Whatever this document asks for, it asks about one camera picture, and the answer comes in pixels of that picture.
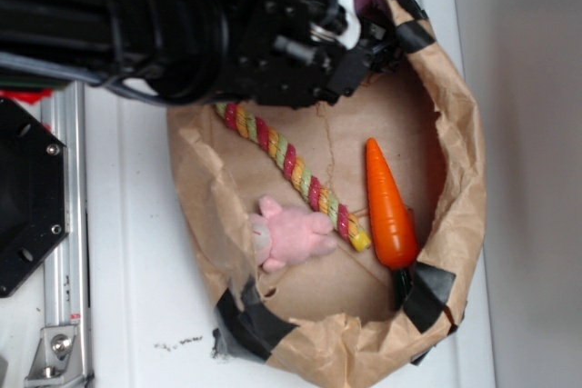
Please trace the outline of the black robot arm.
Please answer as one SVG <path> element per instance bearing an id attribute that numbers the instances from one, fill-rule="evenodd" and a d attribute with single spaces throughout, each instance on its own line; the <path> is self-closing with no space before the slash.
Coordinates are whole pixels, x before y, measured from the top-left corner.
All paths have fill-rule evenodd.
<path id="1" fill-rule="evenodd" d="M 74 81 L 178 106 L 306 107 L 403 51 L 381 0 L 1 0 L 1 89 Z"/>

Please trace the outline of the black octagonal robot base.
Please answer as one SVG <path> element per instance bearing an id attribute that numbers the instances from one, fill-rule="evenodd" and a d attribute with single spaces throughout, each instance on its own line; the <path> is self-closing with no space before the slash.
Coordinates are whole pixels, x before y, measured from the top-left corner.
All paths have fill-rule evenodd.
<path id="1" fill-rule="evenodd" d="M 66 146 L 17 102 L 1 100 L 1 296 L 67 236 Z"/>

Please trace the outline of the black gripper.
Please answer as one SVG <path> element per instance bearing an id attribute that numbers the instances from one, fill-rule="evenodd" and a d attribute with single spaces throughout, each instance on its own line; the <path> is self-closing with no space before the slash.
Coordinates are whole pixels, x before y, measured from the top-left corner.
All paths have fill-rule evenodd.
<path id="1" fill-rule="evenodd" d="M 401 55 L 378 0 L 223 1 L 229 53 L 220 103 L 334 104 Z"/>

